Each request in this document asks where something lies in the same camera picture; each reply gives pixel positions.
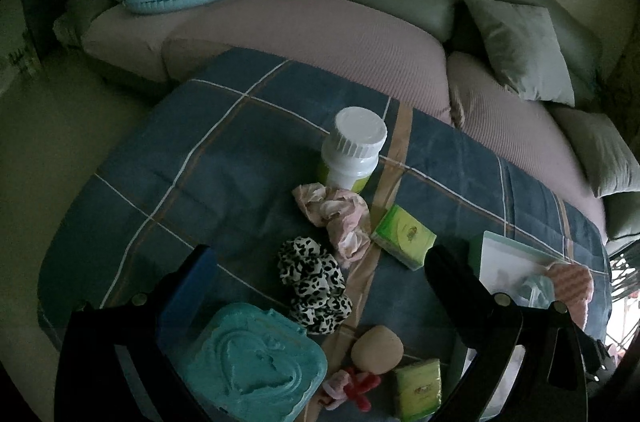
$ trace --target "tan stripe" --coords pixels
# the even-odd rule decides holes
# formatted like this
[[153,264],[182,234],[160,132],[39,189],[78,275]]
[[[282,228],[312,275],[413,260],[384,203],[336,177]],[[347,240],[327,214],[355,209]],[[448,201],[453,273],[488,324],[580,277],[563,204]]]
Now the tan stripe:
[[[411,106],[400,104],[394,131],[391,134],[388,158],[402,163],[406,161],[413,115],[414,111]],[[373,229],[378,225],[386,210],[394,203],[404,171],[404,168],[399,165],[385,165],[370,208]],[[340,329],[327,336],[322,344],[328,362],[327,376],[333,375],[340,369],[342,361],[353,343],[354,333],[362,318],[379,259],[380,248],[372,243],[364,258],[356,262],[350,270],[346,281],[346,294],[353,302],[353,310]],[[298,415],[296,422],[316,422],[321,409],[316,394]]]
[[560,217],[562,218],[564,239],[566,240],[566,256],[568,256],[568,258],[570,259],[574,259],[574,241],[571,238],[571,225],[569,224],[569,216],[566,214],[564,200],[556,195],[556,201],[558,202],[558,209],[560,209]]

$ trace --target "small green box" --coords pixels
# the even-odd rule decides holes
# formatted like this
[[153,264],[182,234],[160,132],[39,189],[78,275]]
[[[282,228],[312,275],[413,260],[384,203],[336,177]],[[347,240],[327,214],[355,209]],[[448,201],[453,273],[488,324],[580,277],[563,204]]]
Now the small green box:
[[424,266],[424,256],[436,235],[398,205],[393,205],[371,235],[371,240],[412,271]]
[[436,412],[442,404],[440,361],[416,362],[394,370],[398,395],[396,416],[400,422],[414,422]]

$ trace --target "metal bolt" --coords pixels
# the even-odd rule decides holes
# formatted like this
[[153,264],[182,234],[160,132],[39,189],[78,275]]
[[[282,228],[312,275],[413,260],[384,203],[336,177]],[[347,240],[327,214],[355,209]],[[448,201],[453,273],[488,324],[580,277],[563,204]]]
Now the metal bolt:
[[566,314],[567,312],[566,305],[561,301],[554,301],[554,309],[561,314]]
[[146,294],[145,293],[140,293],[140,294],[136,294],[135,296],[133,296],[131,298],[131,304],[134,307],[142,307],[143,304],[146,303]]
[[501,307],[508,307],[511,304],[511,298],[502,292],[498,292],[494,296],[494,301]]

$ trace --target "sofa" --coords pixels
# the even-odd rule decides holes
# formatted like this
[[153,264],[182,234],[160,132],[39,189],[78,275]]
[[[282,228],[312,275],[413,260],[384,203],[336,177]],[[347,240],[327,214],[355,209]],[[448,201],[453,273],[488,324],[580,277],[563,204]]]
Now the sofa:
[[[576,107],[596,106],[596,36],[555,0],[501,1],[548,9]],[[219,0],[153,16],[130,14],[112,0],[73,0],[68,8],[88,60],[107,79],[162,96],[234,46],[318,66],[460,129],[573,205],[609,240],[603,200],[549,106],[496,82],[462,0]],[[635,239],[609,242],[607,252]]]

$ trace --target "teal lid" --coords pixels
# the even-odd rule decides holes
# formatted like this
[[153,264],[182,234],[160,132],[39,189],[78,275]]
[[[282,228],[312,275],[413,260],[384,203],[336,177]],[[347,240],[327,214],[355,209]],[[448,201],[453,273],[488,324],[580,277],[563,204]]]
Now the teal lid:
[[302,326],[247,303],[220,309],[190,353],[180,375],[203,408],[242,422],[293,421],[326,375]]

